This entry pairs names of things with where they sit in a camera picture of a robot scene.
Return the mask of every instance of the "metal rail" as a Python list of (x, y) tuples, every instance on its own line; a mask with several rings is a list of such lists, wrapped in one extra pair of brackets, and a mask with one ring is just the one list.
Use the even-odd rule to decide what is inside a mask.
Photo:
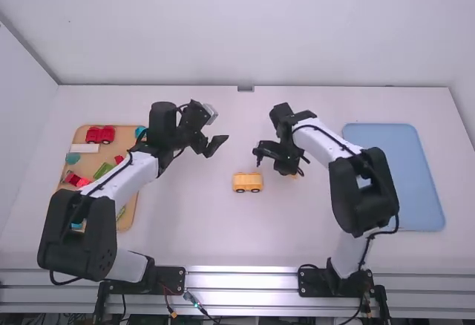
[[(358, 300), (300, 298), (296, 268), (189, 266), (186, 288), (210, 315), (351, 316)], [(475, 275), (400, 274), (374, 272), (377, 284), (387, 289), (394, 318), (475, 319)], [(58, 274), (58, 280), (68, 279)], [(53, 286), (42, 269), (1, 269), (0, 312), (92, 313), (97, 284), (81, 280)], [(127, 295), (127, 312), (168, 314), (160, 295)], [(178, 314), (200, 315), (178, 296), (170, 301)], [(373, 303), (375, 315), (377, 306)], [(107, 312), (122, 313), (122, 298), (110, 296)]]

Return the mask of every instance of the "yellow toy car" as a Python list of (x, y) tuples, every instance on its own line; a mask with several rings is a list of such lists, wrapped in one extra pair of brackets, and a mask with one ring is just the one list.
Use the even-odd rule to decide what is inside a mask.
[(258, 193), (263, 189), (263, 180), (260, 173), (236, 173), (232, 176), (232, 190), (237, 193), (251, 191)]

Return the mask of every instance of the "cable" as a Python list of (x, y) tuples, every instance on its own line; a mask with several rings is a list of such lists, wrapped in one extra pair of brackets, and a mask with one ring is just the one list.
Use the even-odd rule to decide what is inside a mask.
[(170, 316), (175, 319), (177, 317), (177, 313), (171, 308), (170, 303), (168, 302), (168, 288), (162, 284), (163, 287), (163, 296), (165, 297), (166, 309), (170, 313)]
[(71, 284), (71, 283), (74, 283), (74, 282), (77, 282), (78, 280), (81, 280), (82, 278), (81, 277), (75, 277), (75, 278), (72, 278), (70, 280), (65, 280), (64, 282), (58, 282), (54, 279), (54, 273), (53, 271), (50, 270), (50, 281), (52, 284), (54, 284), (55, 286), (65, 286), (67, 284)]
[(356, 319), (361, 311), (361, 306), (363, 305), (363, 297), (360, 298), (359, 305), (358, 305), (358, 310), (356, 310), (356, 313), (353, 314), (351, 318), (348, 318), (347, 320), (343, 321), (342, 323), (339, 323), (338, 325), (346, 325), (348, 324), (351, 320)]
[(120, 321), (124, 320), (125, 314), (127, 313), (127, 305), (125, 304), (125, 295), (124, 294), (122, 294), (122, 305), (124, 306), (124, 311), (122, 312), (122, 317), (120, 318)]

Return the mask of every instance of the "green toy block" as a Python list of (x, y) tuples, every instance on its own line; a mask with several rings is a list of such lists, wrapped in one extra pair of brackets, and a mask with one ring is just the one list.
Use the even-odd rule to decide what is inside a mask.
[(98, 180), (100, 177), (102, 177), (104, 174), (108, 173), (114, 169), (113, 165), (110, 165), (109, 163), (104, 162), (99, 169), (97, 169), (97, 172), (94, 174), (94, 179)]

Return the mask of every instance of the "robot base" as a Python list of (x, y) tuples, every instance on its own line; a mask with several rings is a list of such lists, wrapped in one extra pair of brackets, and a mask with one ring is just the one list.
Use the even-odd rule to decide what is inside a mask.
[(105, 302), (110, 294), (119, 295), (182, 295), (185, 288), (186, 270), (183, 267), (154, 266), (153, 260), (149, 259), (146, 281), (141, 283), (129, 283), (118, 280), (104, 280), (97, 290), (97, 301), (93, 313), (93, 324), (102, 324), (104, 317)]
[(298, 294), (302, 298), (360, 298), (365, 292), (374, 294), (373, 273), (369, 269), (340, 279), (329, 260), (326, 268), (300, 268), (297, 276)]
[(151, 269), (154, 273), (152, 284), (144, 286), (141, 283), (134, 284), (128, 282), (110, 281), (109, 294), (150, 294), (150, 295), (182, 295), (185, 288), (184, 267), (154, 266)]

